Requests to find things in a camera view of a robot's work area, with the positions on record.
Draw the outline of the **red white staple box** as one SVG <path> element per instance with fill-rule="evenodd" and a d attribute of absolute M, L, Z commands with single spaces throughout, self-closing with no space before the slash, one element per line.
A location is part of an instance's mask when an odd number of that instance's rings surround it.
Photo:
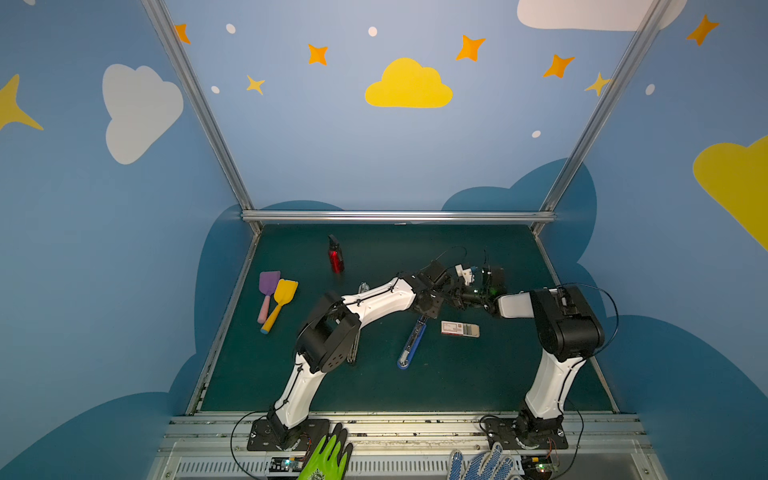
<path fill-rule="evenodd" d="M 441 333 L 450 336 L 479 338 L 480 328 L 476 324 L 442 321 Z"/>

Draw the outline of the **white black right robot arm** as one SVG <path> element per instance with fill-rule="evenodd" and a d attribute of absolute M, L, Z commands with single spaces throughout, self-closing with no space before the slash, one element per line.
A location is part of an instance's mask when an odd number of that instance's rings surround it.
<path fill-rule="evenodd" d="M 516 420 L 520 436 L 555 431 L 575 378 L 605 344 L 604 329 L 582 292 L 581 283 L 471 299 L 507 319 L 532 319 L 542 347 L 534 383 Z"/>

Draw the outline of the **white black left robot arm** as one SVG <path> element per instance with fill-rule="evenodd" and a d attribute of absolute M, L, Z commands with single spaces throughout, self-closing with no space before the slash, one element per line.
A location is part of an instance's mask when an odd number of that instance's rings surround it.
<path fill-rule="evenodd" d="M 273 431 L 287 433 L 308 418 L 323 378 L 348 359 L 364 327 L 407 310 L 434 318 L 441 287 L 425 273 L 401 274 L 363 293 L 325 294 L 299 330 L 291 375 L 267 415 Z"/>

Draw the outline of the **red metal bottle black cap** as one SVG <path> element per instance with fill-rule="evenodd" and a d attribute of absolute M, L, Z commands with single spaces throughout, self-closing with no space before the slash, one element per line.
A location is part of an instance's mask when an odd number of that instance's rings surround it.
<path fill-rule="evenodd" d="M 332 271 L 336 274 L 340 274 L 345 269 L 340 242 L 334 235 L 329 235 L 328 240 L 328 256 Z"/>

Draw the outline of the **yellow spatula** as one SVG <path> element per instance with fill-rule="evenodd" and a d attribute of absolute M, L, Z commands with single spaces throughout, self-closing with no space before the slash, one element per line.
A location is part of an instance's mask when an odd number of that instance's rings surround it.
<path fill-rule="evenodd" d="M 276 307 L 269 314 L 264 324 L 262 325 L 260 329 L 260 332 L 262 334 L 268 334 L 271 331 L 282 308 L 293 300 L 295 293 L 298 289 L 298 286 L 299 286 L 299 283 L 294 280 L 286 280 L 286 279 L 279 280 L 276 287 L 276 291 L 273 295 L 276 301 Z"/>

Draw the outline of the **blue dotted white glove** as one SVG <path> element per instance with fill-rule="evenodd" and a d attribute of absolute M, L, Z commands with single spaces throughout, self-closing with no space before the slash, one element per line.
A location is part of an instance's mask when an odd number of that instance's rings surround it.
<path fill-rule="evenodd" d="M 512 480 L 519 479 L 514 459 L 503 453 L 502 445 L 495 442 L 489 451 L 478 454 L 467 465 L 461 451 L 455 450 L 449 459 L 447 480 Z"/>

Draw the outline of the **green work glove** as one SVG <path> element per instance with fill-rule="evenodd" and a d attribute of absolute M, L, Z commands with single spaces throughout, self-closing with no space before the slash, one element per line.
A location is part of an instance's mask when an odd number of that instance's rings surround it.
<path fill-rule="evenodd" d="M 298 480 L 343 480 L 354 449 L 348 435 L 347 428 L 337 423 L 312 449 Z"/>

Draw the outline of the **horizontal aluminium back rail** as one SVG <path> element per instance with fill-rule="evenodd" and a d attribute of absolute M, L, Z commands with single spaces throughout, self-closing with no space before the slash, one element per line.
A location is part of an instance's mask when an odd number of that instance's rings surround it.
<path fill-rule="evenodd" d="M 330 223 L 461 223 L 517 224 L 552 223 L 553 212 L 451 212 L 451 211 L 322 211 L 322 210 L 244 210 L 241 217 L 251 222 L 330 222 Z"/>

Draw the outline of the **front aluminium base frame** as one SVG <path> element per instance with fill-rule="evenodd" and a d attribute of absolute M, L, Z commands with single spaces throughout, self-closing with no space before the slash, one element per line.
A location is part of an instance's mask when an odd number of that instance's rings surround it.
<path fill-rule="evenodd" d="M 305 455 L 280 451 L 255 414 L 241 412 L 175 417 L 150 468 L 151 479 L 294 479 Z M 511 438 L 511 413 L 323 412 L 311 416 L 314 435 L 343 425 L 354 452 L 350 479 L 442 479 L 453 451 L 465 460 L 487 451 L 500 434 L 520 479 L 663 479 L 666 473 L 635 415 L 570 413 L 567 443 L 546 441 L 524 449 Z"/>

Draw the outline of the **left corner aluminium post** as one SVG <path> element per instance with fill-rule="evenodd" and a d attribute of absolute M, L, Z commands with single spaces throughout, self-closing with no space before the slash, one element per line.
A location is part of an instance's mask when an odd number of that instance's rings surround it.
<path fill-rule="evenodd" d="M 228 184 L 238 201 L 241 214 L 253 209 L 253 202 L 230 149 L 217 125 L 198 78 L 179 39 L 175 25 L 164 1 L 141 1 L 163 48 L 169 57 L 188 100 L 201 124 L 205 136 L 218 160 Z"/>

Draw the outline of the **corner aluminium post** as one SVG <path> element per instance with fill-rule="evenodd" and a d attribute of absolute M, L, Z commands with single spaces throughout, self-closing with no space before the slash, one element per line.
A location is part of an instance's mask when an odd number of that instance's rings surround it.
<path fill-rule="evenodd" d="M 662 20 L 671 5 L 672 1 L 670 0 L 655 0 L 650 3 L 647 12 L 640 21 L 636 32 L 613 72 L 612 80 L 600 95 L 598 103 L 579 136 L 574 149 L 568 156 L 539 209 L 537 221 L 531 226 L 531 231 L 536 238 L 543 232 L 547 223 L 555 220 L 557 206 L 586 160 L 588 153 L 652 46 L 656 36 L 662 30 Z"/>
<path fill-rule="evenodd" d="M 163 48 L 169 57 L 188 100 L 201 124 L 205 136 L 218 160 L 228 184 L 238 201 L 241 214 L 253 209 L 253 202 L 230 149 L 217 125 L 198 78 L 179 39 L 175 25 L 164 1 L 141 1 Z"/>

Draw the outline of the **right corner aluminium post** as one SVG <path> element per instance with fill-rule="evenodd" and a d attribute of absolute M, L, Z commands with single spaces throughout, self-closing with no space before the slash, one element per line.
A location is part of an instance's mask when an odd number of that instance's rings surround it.
<path fill-rule="evenodd" d="M 652 46 L 656 36 L 662 30 L 662 20 L 671 5 L 672 1 L 670 0 L 655 0 L 650 3 L 647 12 L 640 21 L 636 32 L 613 72 L 612 80 L 600 95 L 598 103 L 579 136 L 574 149 L 568 156 L 539 209 L 537 221 L 531 226 L 531 231 L 536 238 L 543 232 L 547 223 L 555 220 L 557 206 L 586 160 L 588 153 Z"/>

